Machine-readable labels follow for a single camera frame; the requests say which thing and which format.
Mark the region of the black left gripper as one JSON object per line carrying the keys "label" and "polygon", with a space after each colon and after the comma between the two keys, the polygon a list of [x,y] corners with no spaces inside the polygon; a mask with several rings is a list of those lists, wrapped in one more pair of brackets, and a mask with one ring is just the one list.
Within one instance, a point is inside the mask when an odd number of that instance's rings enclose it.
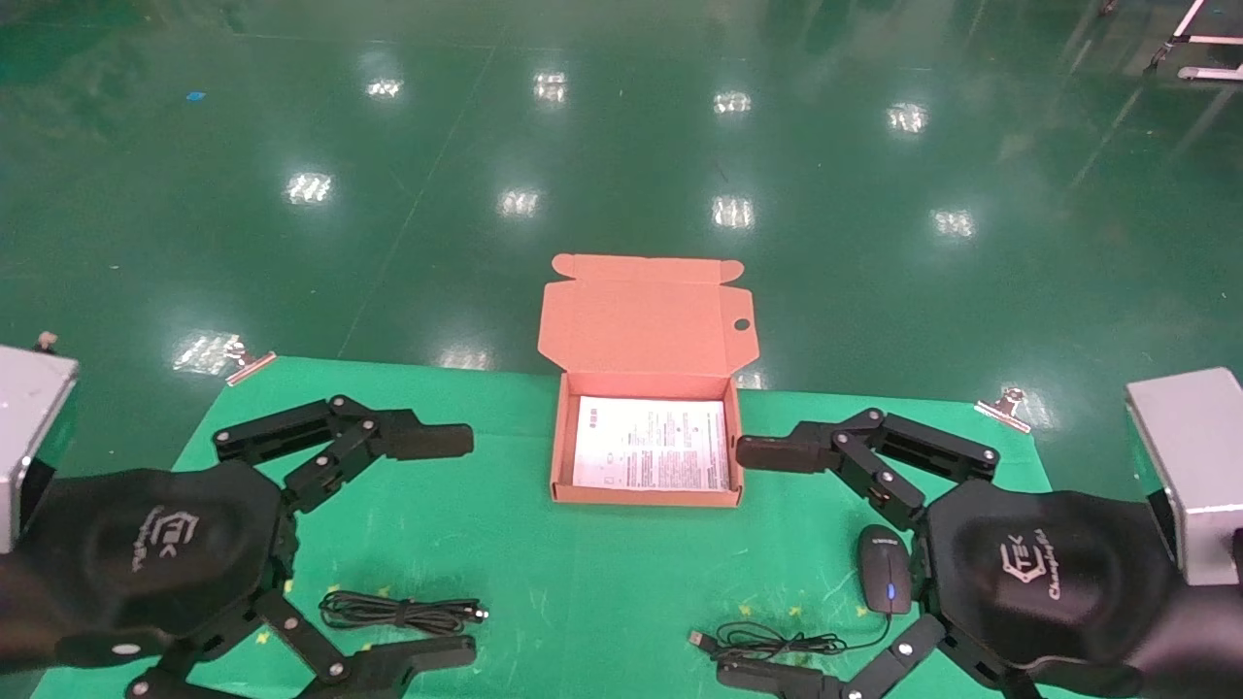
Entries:
{"label": "black left gripper", "polygon": [[317,449],[283,491],[254,468],[133,470],[50,483],[2,556],[2,673],[102,669],[159,655],[129,698],[229,698],[190,682],[259,624],[314,673],[301,698],[401,698],[421,673],[475,662],[457,634],[344,655],[283,595],[297,549],[292,512],[313,512],[369,465],[465,456],[465,423],[423,423],[333,396],[214,435],[218,460],[250,466]]}

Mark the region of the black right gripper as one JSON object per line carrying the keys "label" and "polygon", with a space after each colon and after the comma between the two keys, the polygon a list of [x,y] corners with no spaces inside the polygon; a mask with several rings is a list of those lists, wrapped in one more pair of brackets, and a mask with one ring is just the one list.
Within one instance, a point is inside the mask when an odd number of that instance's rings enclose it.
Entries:
{"label": "black right gripper", "polygon": [[[845,646],[834,633],[730,622],[716,632],[720,684],[774,698],[885,698],[940,649],[1003,698],[1045,687],[1093,698],[1242,694],[1239,585],[1186,583],[1144,504],[1004,490],[989,483],[994,448],[878,408],[799,420],[786,437],[743,435],[735,456],[750,470],[832,473],[892,529],[916,530],[929,614],[884,647],[885,636]],[[927,507],[891,461],[962,485]],[[873,647],[850,680],[776,660]]]}

